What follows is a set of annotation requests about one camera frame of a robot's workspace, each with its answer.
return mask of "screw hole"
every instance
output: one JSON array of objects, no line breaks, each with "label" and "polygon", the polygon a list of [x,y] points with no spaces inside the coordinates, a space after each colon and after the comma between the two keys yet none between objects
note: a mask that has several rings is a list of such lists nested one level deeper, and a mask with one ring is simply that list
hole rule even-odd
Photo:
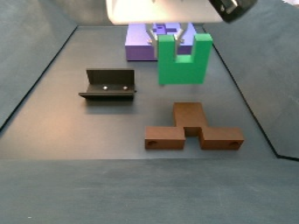
[{"label": "screw hole", "polygon": [[229,146],[238,146],[239,145],[239,142],[233,142],[229,144]]},{"label": "screw hole", "polygon": [[151,142],[149,142],[147,144],[151,146],[151,145],[158,144],[158,142],[157,142],[157,141],[151,141]]}]

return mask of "wooden block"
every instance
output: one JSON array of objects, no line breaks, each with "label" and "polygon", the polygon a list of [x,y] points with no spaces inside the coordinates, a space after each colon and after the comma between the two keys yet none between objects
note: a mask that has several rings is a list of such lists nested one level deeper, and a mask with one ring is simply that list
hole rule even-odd
[{"label": "wooden block", "polygon": [[209,126],[199,102],[177,102],[173,106],[174,125],[185,128],[187,137],[198,137],[201,128]]},{"label": "wooden block", "polygon": [[238,150],[245,142],[239,128],[201,129],[201,148],[203,150]]},{"label": "wooden block", "polygon": [[185,141],[185,132],[181,127],[146,127],[145,147],[147,149],[182,150]]}]

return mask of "green block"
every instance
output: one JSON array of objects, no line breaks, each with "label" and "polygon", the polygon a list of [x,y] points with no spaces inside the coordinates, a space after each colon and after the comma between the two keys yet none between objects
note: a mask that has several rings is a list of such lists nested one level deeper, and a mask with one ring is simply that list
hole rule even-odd
[{"label": "green block", "polygon": [[174,35],[158,36],[158,73],[159,84],[202,84],[211,54],[210,34],[197,34],[191,55],[175,53]]}]

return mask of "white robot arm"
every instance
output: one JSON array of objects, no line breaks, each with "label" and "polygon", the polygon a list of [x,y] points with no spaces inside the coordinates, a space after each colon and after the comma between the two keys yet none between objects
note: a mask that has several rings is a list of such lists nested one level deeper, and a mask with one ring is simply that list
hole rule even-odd
[{"label": "white robot arm", "polygon": [[217,23],[238,19],[258,0],[107,0],[115,25]]}]

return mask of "gray wall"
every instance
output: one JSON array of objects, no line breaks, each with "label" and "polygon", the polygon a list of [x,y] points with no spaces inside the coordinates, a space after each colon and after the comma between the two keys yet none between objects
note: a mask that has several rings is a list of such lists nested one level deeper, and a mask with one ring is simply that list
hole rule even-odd
[{"label": "gray wall", "polygon": [[49,0],[0,0],[0,128],[75,29]]},{"label": "gray wall", "polygon": [[299,10],[259,0],[233,24],[206,24],[279,155],[299,158]]},{"label": "gray wall", "polygon": [[71,17],[85,26],[113,25],[109,20],[106,0],[51,0]]}]

